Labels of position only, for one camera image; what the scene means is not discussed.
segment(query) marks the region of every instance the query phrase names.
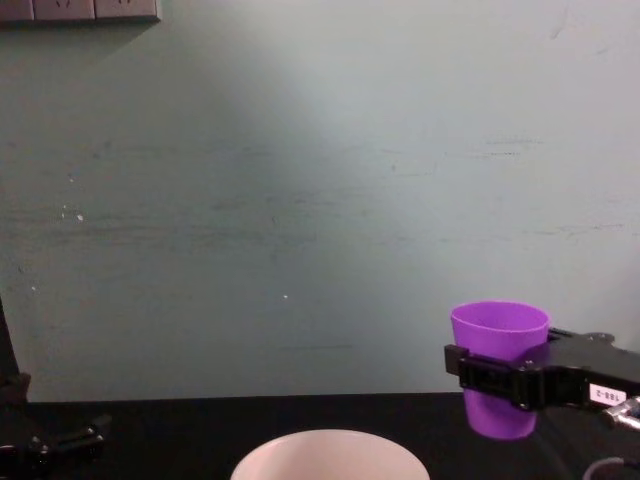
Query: black clamp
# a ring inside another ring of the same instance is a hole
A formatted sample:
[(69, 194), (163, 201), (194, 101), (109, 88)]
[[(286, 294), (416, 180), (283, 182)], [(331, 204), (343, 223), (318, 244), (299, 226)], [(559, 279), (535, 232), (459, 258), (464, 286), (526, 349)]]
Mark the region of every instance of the black clamp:
[(0, 378), (0, 480), (46, 478), (102, 454), (111, 428), (103, 415), (65, 435), (51, 435), (23, 414), (31, 377)]
[(460, 386), (504, 398), (521, 410), (599, 411), (640, 395), (640, 355), (614, 347), (606, 333), (551, 329), (548, 340), (512, 362), (445, 347), (445, 367)]

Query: wall outlet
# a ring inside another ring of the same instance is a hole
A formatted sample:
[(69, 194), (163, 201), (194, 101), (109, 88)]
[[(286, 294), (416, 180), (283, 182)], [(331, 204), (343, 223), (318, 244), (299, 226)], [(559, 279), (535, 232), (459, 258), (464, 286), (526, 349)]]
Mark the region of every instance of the wall outlet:
[(95, 0), (96, 18), (160, 19), (160, 2), (156, 0)]
[(0, 0), (0, 23), (33, 20), (31, 0)]
[(36, 20), (92, 20), (93, 0), (33, 0)]

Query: black tabletop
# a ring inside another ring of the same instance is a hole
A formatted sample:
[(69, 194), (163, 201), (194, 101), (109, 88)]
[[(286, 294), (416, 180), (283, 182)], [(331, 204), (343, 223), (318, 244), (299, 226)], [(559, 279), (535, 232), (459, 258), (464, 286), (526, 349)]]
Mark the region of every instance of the black tabletop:
[(474, 434), (459, 394), (31, 404), (27, 413), (53, 432), (81, 427), (102, 413), (113, 416), (103, 458), (54, 480), (228, 480), (242, 457), (260, 444), (319, 428), (393, 440), (420, 458), (433, 480), (573, 480), (585, 466), (546, 418), (518, 442)]

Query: white bowl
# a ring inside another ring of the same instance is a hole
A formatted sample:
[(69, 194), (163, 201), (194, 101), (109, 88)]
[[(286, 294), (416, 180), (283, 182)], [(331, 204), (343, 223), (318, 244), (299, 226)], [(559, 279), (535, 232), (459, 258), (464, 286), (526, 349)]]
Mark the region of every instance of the white bowl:
[(311, 430), (256, 448), (231, 480), (429, 480), (409, 450), (350, 430)]

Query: white label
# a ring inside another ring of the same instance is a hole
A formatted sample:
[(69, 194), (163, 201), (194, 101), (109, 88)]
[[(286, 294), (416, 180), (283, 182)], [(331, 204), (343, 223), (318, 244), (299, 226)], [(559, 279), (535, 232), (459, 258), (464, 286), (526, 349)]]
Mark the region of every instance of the white label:
[(627, 399), (627, 394), (613, 388), (589, 384), (589, 397), (592, 401), (615, 407)]

